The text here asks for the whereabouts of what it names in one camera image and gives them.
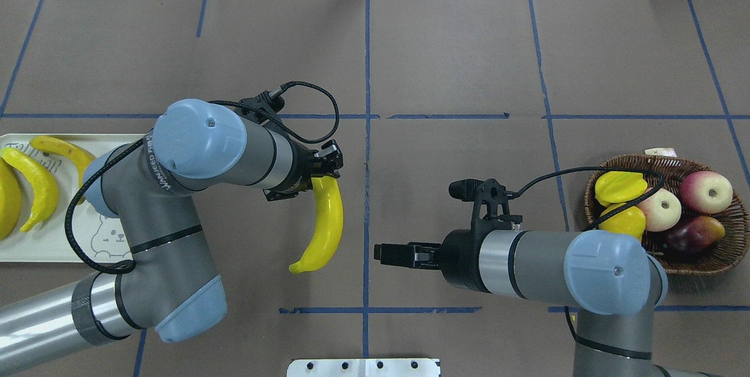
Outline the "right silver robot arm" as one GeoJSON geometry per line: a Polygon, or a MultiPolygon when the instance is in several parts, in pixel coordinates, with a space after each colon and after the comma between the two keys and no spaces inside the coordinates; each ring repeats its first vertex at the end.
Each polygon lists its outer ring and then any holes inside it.
{"type": "Polygon", "coordinates": [[[439,270],[458,288],[578,308],[574,376],[700,376],[653,363],[662,265],[633,236],[604,230],[455,230],[442,243],[378,244],[383,265],[439,270]]]}

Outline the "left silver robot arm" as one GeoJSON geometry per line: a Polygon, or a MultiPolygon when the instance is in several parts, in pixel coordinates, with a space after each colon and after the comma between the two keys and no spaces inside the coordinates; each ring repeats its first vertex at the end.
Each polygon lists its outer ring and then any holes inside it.
{"type": "Polygon", "coordinates": [[[227,314],[193,195],[212,185],[259,188],[292,198],[312,179],[338,177],[343,155],[330,137],[320,150],[285,130],[274,111],[246,103],[185,99],[152,131],[96,159],[85,196],[119,219],[131,260],[76,283],[2,307],[2,375],[8,376],[153,327],[163,342],[205,332],[227,314]]]}

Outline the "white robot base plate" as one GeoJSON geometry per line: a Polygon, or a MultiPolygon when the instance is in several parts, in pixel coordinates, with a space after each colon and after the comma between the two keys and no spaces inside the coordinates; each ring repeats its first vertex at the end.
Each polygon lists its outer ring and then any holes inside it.
{"type": "Polygon", "coordinates": [[[300,359],[287,376],[442,376],[442,370],[433,358],[300,359]]]}

